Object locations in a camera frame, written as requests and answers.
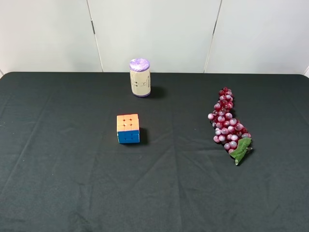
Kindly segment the red plastic grape bunch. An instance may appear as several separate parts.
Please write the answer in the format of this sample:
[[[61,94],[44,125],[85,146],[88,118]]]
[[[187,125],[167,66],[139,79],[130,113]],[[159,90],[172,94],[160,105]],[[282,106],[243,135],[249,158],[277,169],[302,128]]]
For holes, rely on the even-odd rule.
[[[235,118],[234,95],[232,90],[224,87],[219,93],[219,99],[213,107],[213,111],[208,114],[208,120],[215,130],[213,140],[221,144],[229,156],[238,166],[245,155],[253,148],[252,138],[247,128]]]

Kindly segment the multicoloured puzzle cube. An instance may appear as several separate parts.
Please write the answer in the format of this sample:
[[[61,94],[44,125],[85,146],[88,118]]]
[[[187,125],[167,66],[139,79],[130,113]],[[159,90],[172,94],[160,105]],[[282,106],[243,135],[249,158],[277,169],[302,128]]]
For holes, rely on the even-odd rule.
[[[134,144],[140,142],[138,114],[117,116],[117,137],[120,144]]]

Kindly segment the purple-capped beige cylinder roll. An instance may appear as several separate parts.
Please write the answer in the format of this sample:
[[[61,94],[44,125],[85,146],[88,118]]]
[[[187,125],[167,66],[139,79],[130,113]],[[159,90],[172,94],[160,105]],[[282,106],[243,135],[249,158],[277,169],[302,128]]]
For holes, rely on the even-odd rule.
[[[132,93],[146,97],[151,93],[150,62],[144,58],[132,59],[129,63]]]

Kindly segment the black tablecloth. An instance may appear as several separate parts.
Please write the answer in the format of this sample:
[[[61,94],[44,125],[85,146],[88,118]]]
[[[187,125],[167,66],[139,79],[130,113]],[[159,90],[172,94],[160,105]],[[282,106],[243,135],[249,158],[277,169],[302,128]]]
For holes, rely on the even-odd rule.
[[[3,232],[306,232],[309,80],[299,74],[11,72],[0,80]],[[253,148],[208,120],[227,87]],[[120,144],[117,116],[138,114]]]

